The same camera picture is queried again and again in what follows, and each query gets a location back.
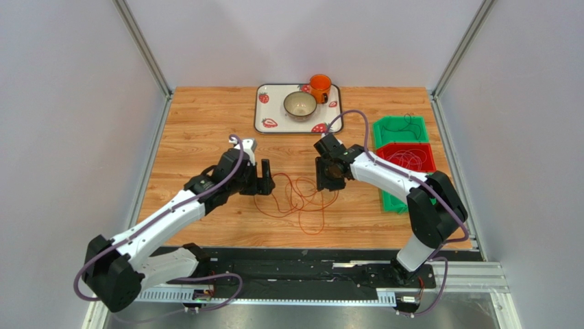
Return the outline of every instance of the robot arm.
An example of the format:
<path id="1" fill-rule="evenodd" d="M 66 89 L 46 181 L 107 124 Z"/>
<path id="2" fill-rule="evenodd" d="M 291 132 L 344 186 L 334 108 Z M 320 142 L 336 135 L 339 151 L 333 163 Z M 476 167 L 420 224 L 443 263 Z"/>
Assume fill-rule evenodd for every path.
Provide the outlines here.
<path id="1" fill-rule="evenodd" d="M 241 165 L 226 184 L 214 188 L 235 168 L 241 147 Z M 150 257 L 174 234 L 225 204 L 229 196 L 235 193 L 269 195 L 272 192 L 275 184 L 271 179 L 269 161 L 262 160 L 263 177 L 259 178 L 255 149 L 256 141 L 253 138 L 244 139 L 242 145 L 236 145 L 223 153 L 217 165 L 192 177 L 182 191 L 146 220 L 110 240 L 99 235 L 89 243 L 86 263 L 105 249 L 139 232 L 129 243 L 97 260 L 82 276 L 83 281 L 112 312 L 130 305 L 141 291 L 149 287 L 193 275 L 198 264 L 208 260 L 208 256 L 195 244 L 184 245 L 169 254 Z M 190 201 L 209 190 L 213 191 Z"/>
<path id="2" fill-rule="evenodd" d="M 317 188 L 331 191 L 345 188 L 345 179 L 358 180 L 374 185 L 407 203 L 413 235 L 406 246 L 392 261 L 393 278 L 405 285 L 414 280 L 417 270 L 428 257 L 458 229 L 456 221 L 440 204 L 432 204 L 430 193 L 411 178 L 427 183 L 457 216 L 465 221 L 468 213 L 445 173 L 436 171 L 432 175 L 418 173 L 369 155 L 360 145 L 346 148 L 332 134 L 323 136 L 315 144 L 320 157 L 316 158 Z M 384 168 L 378 163 L 397 169 L 407 177 Z"/>

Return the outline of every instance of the red tray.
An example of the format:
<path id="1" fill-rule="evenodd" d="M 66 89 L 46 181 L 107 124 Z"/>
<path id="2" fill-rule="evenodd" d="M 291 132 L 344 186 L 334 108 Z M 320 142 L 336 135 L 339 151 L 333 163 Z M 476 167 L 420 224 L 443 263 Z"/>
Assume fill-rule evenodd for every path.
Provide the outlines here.
<path id="1" fill-rule="evenodd" d="M 422 173 L 436 171 L 428 143 L 389 143 L 377 149 L 377 156 L 406 169 Z"/>

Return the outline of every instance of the wooden table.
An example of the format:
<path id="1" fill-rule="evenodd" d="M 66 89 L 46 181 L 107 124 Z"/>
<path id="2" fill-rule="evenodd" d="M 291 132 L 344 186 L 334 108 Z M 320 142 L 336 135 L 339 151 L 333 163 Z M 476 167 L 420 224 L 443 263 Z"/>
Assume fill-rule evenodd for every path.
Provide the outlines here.
<path id="1" fill-rule="evenodd" d="M 450 174 L 430 101 L 424 88 L 341 88 L 342 108 L 362 110 L 373 123 L 386 115 L 423 116 L 438 170 Z M 165 205 L 191 176 L 215 165 L 232 145 L 229 134 L 254 137 L 258 142 L 256 159 L 270 159 L 272 173 L 287 173 L 294 180 L 315 180 L 314 135 L 265 135 L 254 129 L 256 88 L 177 88 L 158 148 L 139 221 Z M 363 143 L 363 120 L 357 114 L 345 117 L 344 129 L 337 134 L 346 145 Z M 372 141 L 369 147 L 374 149 Z M 286 208 L 284 177 L 274 178 L 274 196 Z M 311 186 L 300 182 L 308 193 Z M 324 201 L 332 193 L 323 194 Z M 260 209 L 281 215 L 273 197 L 256 196 Z M 321 195 L 316 194 L 316 204 Z M 324 228 L 319 233 L 322 221 Z M 377 188 L 351 181 L 338 199 L 322 211 L 293 213 L 272 218 L 256 208 L 254 197 L 234 195 L 201 221 L 192 223 L 167 242 L 182 245 L 231 247 L 344 247 L 401 248 L 412 235 L 408 214 L 383 212 Z M 462 236 L 459 230 L 455 237 Z M 449 248 L 471 248 L 470 242 Z"/>

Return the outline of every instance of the white tray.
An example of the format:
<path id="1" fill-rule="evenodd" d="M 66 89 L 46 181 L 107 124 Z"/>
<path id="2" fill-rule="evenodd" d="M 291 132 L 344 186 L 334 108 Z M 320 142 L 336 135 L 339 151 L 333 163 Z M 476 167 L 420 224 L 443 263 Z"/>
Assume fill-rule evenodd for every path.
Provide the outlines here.
<path id="1" fill-rule="evenodd" d="M 264 84 L 256 94 L 256 117 L 254 127 L 262 134 L 320 134 L 324 125 L 341 114 L 341 91 L 335 85 L 330 87 L 328 103 L 318 104 L 315 113 L 306 121 L 298 122 L 288 117 L 284 109 L 284 99 L 295 91 L 309 91 L 306 84 Z M 343 129 L 343 118 L 334 122 L 331 132 Z"/>

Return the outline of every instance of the gray floor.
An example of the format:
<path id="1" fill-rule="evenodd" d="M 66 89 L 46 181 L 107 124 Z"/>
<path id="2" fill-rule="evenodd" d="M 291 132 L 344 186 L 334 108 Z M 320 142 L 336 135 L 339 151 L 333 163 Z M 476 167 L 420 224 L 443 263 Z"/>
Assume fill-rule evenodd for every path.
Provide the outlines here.
<path id="1" fill-rule="evenodd" d="M 424 294 L 423 309 L 434 295 Z M 134 303 L 117 315 L 139 320 L 181 308 L 177 304 Z M 499 328 L 488 293 L 447 293 L 428 315 L 417 319 L 396 316 L 393 309 L 339 306 L 252 306 L 229 305 L 198 315 L 180 313 L 157 322 L 122 324 L 110 319 L 107 328 Z"/>

